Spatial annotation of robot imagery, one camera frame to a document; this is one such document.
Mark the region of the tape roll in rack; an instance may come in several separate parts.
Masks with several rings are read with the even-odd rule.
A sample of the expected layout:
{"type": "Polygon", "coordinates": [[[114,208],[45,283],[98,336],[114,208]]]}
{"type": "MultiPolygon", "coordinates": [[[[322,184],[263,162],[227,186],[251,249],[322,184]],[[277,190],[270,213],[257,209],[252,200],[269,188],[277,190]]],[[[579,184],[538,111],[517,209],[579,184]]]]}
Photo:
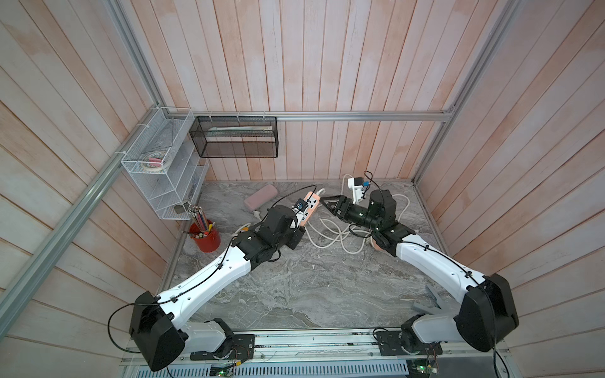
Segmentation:
{"type": "Polygon", "coordinates": [[[149,173],[158,173],[168,169],[171,164],[168,151],[154,151],[141,159],[142,170],[149,173]]]}

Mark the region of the pink power strip front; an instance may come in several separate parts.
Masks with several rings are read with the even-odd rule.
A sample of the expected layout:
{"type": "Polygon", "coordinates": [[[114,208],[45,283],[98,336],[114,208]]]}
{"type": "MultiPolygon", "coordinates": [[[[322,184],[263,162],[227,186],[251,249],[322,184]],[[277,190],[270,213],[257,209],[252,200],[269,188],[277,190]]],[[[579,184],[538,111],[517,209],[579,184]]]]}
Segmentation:
{"type": "Polygon", "coordinates": [[[310,217],[320,205],[319,200],[320,197],[313,192],[309,192],[304,198],[304,202],[307,206],[297,213],[299,227],[304,227],[308,220],[310,220],[310,217]]]}

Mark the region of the red pencil cup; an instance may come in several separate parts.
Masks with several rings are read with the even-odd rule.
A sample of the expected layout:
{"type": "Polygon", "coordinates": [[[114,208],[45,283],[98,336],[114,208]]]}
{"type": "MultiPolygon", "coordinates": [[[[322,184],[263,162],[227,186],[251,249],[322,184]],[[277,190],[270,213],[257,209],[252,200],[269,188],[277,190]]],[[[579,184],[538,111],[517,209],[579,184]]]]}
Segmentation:
{"type": "Polygon", "coordinates": [[[221,244],[219,232],[204,214],[200,206],[189,206],[188,214],[192,224],[188,230],[189,237],[197,247],[204,253],[215,252],[221,244]]]}

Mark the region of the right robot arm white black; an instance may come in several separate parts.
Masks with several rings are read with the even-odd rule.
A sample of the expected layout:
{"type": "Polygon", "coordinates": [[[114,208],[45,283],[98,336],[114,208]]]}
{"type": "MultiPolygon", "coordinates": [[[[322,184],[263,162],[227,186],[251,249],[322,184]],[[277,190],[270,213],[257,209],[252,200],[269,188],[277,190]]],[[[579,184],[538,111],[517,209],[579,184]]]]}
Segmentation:
{"type": "Polygon", "coordinates": [[[366,207],[345,195],[323,197],[320,202],[340,220],[366,228],[378,247],[415,266],[459,303],[457,314],[418,315],[404,323],[400,343],[406,353],[420,354],[441,342],[465,342],[488,352],[519,326],[508,281],[496,273],[487,276],[472,270],[434,249],[398,221],[390,191],[372,191],[366,207]]]}

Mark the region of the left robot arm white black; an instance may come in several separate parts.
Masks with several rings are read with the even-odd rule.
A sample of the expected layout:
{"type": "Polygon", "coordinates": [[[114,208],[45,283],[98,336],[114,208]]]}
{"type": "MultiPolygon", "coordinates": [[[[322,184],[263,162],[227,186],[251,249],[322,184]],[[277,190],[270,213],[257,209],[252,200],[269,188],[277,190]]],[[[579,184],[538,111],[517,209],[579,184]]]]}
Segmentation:
{"type": "Polygon", "coordinates": [[[239,232],[220,256],[187,280],[157,295],[141,294],[133,304],[129,334],[150,370],[160,371],[184,353],[229,355],[230,327],[219,318],[192,323],[191,317],[230,283],[264,262],[276,261],[283,246],[295,249],[304,234],[302,223],[301,212],[274,206],[264,220],[239,232]]]}

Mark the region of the pink power strip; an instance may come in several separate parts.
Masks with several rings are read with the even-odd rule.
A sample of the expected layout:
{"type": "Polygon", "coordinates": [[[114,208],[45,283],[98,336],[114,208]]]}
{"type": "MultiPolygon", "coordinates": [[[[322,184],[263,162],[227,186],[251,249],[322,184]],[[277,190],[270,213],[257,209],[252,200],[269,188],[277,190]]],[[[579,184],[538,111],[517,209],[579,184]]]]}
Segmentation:
{"type": "Polygon", "coordinates": [[[374,238],[370,238],[370,243],[375,250],[384,251],[374,240],[374,238]]]}
{"type": "Polygon", "coordinates": [[[313,192],[309,192],[304,198],[304,202],[307,206],[297,213],[299,227],[304,227],[308,220],[310,220],[310,217],[320,205],[319,200],[320,197],[313,192]]]}

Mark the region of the black mesh basket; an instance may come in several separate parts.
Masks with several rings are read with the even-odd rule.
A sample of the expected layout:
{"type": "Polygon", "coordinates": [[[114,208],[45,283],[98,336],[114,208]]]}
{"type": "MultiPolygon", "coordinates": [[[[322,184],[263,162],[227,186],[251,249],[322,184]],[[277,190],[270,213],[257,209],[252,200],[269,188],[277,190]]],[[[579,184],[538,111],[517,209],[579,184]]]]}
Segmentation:
{"type": "Polygon", "coordinates": [[[275,117],[197,116],[189,130],[201,158],[277,158],[275,117]]]}

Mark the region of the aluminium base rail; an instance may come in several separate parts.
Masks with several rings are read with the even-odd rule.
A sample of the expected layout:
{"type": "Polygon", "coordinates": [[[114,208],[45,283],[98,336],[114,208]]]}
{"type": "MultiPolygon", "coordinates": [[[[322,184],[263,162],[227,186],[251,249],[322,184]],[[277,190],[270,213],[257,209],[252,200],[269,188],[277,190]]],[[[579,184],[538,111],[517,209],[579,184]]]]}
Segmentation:
{"type": "Polygon", "coordinates": [[[515,375],[505,346],[482,353],[465,343],[441,343],[405,354],[398,329],[236,330],[226,355],[184,352],[165,368],[142,357],[121,363],[123,377],[494,377],[515,375]]]}

